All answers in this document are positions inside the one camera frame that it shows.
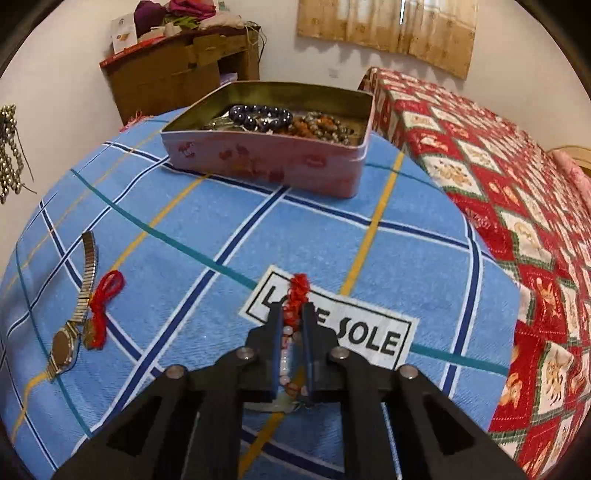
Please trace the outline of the pink pillow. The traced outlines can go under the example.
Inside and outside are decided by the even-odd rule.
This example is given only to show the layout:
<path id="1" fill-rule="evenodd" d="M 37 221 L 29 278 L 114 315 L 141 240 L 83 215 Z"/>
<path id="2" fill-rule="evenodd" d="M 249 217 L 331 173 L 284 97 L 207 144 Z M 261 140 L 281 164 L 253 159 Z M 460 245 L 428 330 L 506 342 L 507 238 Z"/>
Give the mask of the pink pillow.
<path id="1" fill-rule="evenodd" d="M 571 182 L 579 191 L 588 210 L 591 209 L 591 183 L 590 178 L 583 172 L 575 160 L 562 150 L 553 150 L 551 155 L 561 167 Z"/>

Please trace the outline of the clothes pile on desk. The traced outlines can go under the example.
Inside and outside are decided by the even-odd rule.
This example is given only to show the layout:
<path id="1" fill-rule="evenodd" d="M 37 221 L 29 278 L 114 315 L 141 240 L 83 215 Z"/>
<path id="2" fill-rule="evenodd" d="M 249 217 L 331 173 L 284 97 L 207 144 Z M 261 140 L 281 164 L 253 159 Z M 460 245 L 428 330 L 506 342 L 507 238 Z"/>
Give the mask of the clothes pile on desk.
<path id="1" fill-rule="evenodd" d="M 133 12 L 138 36 L 152 28 L 172 23 L 184 30 L 211 28 L 245 28 L 242 17 L 218 10 L 214 1 L 168 1 L 162 5 L 155 1 L 140 1 Z"/>

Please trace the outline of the red patchwork bedspread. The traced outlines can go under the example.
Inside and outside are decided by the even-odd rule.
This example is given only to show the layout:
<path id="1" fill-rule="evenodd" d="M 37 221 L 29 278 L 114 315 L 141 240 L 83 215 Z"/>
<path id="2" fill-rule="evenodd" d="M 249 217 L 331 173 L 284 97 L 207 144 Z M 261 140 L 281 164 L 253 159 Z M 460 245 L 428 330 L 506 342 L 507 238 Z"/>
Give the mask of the red patchwork bedspread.
<path id="1" fill-rule="evenodd" d="M 493 438 L 532 479 L 555 472 L 590 410 L 590 204 L 513 122 L 385 68 L 360 84 L 375 130 L 405 148 L 468 217 L 521 305 Z"/>

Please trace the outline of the red book on desk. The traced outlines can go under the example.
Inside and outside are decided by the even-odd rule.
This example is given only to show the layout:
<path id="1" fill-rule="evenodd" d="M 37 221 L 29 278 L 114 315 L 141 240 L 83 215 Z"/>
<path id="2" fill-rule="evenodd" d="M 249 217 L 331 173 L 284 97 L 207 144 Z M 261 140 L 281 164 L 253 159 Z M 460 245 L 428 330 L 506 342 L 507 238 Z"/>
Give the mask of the red book on desk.
<path id="1" fill-rule="evenodd" d="M 127 48 L 123 49 L 121 52 L 115 53 L 115 54 L 111 55 L 110 57 L 102 60 L 99 63 L 99 67 L 101 69 L 106 69 L 107 67 L 109 67 L 111 65 L 119 63 L 123 59 L 127 59 L 135 54 L 143 53 L 143 52 L 147 51 L 148 49 L 150 49 L 151 47 L 155 46 L 156 44 L 160 43 L 163 40 L 164 40 L 164 37 L 161 36 L 161 37 L 157 37 L 157 38 L 144 40 L 134 46 L 127 47 Z"/>

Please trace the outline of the red string pendant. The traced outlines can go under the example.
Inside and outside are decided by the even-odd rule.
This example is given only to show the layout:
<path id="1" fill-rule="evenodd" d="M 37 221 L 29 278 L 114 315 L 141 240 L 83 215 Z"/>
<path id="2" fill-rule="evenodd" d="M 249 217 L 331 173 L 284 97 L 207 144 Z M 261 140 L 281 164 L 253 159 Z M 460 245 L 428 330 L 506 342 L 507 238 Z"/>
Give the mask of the red string pendant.
<path id="1" fill-rule="evenodd" d="M 119 270 L 106 273 L 92 294 L 88 309 L 90 317 L 83 329 L 83 345 L 87 350 L 99 350 L 104 347 L 107 335 L 107 304 L 117 296 L 125 284 Z"/>

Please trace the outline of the clothes pile on floor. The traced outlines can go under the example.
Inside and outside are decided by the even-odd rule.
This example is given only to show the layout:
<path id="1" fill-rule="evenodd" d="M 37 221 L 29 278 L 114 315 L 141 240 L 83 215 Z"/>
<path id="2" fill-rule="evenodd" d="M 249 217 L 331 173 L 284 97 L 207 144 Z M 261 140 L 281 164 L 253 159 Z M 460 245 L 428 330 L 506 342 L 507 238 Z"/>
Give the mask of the clothes pile on floor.
<path id="1" fill-rule="evenodd" d="M 127 131 L 128 129 L 132 128 L 133 126 L 151 119 L 152 115 L 144 115 L 141 111 L 136 111 L 133 116 L 131 116 L 126 123 L 122 125 L 119 129 L 120 132 Z"/>

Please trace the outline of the pink metal tin box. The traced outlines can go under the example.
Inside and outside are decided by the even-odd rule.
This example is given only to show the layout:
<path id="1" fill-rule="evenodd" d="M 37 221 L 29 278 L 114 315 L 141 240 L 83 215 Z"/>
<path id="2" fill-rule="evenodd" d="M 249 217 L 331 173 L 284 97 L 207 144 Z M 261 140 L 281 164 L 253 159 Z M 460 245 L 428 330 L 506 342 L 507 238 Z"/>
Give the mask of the pink metal tin box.
<path id="1" fill-rule="evenodd" d="M 372 94 L 293 82 L 238 81 L 206 95 L 161 131 L 181 170 L 280 183 L 352 198 L 375 114 Z M 229 116 L 239 131 L 204 131 Z"/>

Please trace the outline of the white product box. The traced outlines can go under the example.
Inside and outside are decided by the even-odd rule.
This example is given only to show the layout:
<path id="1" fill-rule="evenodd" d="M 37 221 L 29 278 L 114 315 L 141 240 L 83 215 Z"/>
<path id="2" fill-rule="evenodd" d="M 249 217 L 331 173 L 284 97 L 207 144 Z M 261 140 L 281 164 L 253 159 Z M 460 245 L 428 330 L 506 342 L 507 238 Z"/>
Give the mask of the white product box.
<path id="1" fill-rule="evenodd" d="M 134 14 L 128 13 L 112 20 L 110 24 L 110 37 L 115 54 L 136 45 L 137 33 Z"/>

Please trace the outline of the green jade bangle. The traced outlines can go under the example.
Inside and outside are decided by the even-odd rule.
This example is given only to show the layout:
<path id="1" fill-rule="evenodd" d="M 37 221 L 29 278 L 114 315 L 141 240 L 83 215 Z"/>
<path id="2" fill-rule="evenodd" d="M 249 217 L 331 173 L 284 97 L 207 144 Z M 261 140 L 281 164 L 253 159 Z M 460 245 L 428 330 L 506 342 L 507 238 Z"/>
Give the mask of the green jade bangle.
<path id="1" fill-rule="evenodd" d="M 215 117 L 201 127 L 204 131 L 239 131 L 245 130 L 242 124 L 238 124 L 229 116 Z"/>

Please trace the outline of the wooden desk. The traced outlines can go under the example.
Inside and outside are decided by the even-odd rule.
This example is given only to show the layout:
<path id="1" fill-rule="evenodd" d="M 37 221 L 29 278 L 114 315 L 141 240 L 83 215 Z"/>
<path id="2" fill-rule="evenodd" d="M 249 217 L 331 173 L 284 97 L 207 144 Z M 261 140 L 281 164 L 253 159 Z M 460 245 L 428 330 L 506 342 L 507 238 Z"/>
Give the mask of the wooden desk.
<path id="1" fill-rule="evenodd" d="M 259 79 L 259 26 L 181 32 L 101 69 L 123 123 L 141 111 L 159 115 L 216 90 L 222 77 Z"/>

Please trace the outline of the cream wooden headboard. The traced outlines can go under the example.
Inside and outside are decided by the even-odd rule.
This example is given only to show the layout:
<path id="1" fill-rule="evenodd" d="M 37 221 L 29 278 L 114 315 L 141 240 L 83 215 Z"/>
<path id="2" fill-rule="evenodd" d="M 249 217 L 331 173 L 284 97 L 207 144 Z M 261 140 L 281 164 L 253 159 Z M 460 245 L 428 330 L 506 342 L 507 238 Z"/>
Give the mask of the cream wooden headboard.
<path id="1" fill-rule="evenodd" d="M 550 152 L 562 151 L 568 154 L 576 163 L 584 165 L 587 169 L 590 168 L 591 163 L 591 149 L 577 145 L 564 145 L 553 149 Z"/>

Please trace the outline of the beige window curtain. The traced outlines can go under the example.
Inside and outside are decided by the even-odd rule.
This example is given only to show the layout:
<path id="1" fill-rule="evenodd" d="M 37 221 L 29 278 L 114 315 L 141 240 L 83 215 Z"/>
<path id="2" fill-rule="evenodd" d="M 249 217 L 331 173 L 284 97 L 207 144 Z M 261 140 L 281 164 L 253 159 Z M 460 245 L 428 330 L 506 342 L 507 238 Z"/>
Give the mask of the beige window curtain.
<path id="1" fill-rule="evenodd" d="M 478 23 L 476 0 L 311 0 L 297 34 L 413 56 L 465 80 Z"/>

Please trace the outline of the blue plaid tablecloth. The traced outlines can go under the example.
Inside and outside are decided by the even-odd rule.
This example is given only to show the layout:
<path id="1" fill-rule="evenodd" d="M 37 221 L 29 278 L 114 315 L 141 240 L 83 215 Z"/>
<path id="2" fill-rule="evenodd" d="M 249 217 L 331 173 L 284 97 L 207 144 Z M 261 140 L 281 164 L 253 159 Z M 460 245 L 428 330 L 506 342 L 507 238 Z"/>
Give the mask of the blue plaid tablecloth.
<path id="1" fill-rule="evenodd" d="M 304 273 L 322 323 L 384 367 L 417 366 L 487 428 L 509 370 L 519 304 L 459 208 L 389 142 L 370 139 L 353 198 L 193 176 L 168 161 L 159 116 L 118 134 L 36 202 L 1 276 L 1 418 L 48 479 L 164 369 L 211 365 Z M 74 312 L 81 234 L 97 250 L 104 347 L 81 340 L 53 381 L 54 334 Z"/>

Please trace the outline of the silver wrist watch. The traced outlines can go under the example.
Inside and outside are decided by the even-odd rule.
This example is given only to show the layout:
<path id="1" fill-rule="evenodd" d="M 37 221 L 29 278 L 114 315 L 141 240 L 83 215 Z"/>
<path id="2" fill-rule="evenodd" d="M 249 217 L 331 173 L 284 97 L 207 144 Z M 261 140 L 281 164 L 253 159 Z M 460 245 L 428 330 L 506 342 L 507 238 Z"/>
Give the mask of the silver wrist watch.
<path id="1" fill-rule="evenodd" d="M 87 321 L 89 302 L 96 278 L 97 250 L 91 231 L 83 232 L 81 240 L 84 249 L 84 272 L 81 288 L 71 318 L 54 334 L 52 339 L 47 365 L 47 375 L 51 381 L 74 366 L 84 325 Z"/>

